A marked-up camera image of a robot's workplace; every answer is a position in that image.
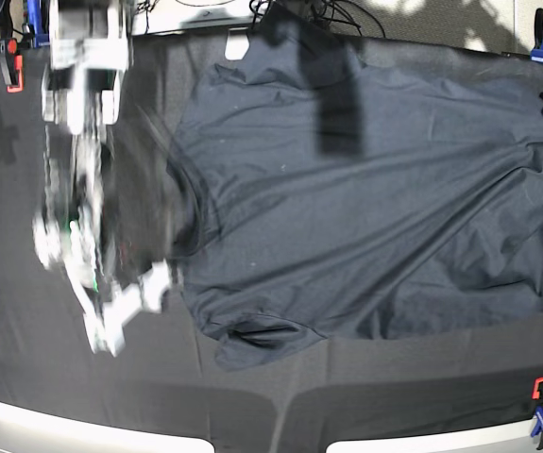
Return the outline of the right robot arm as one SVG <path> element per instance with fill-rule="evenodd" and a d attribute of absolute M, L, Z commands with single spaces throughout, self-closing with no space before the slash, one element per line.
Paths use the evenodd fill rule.
<path fill-rule="evenodd" d="M 32 224 L 45 268 L 67 276 L 97 323 L 160 313 L 194 220 L 190 179 L 137 105 L 122 117 L 133 61 L 130 1 L 53 1 L 42 78 L 44 188 Z"/>

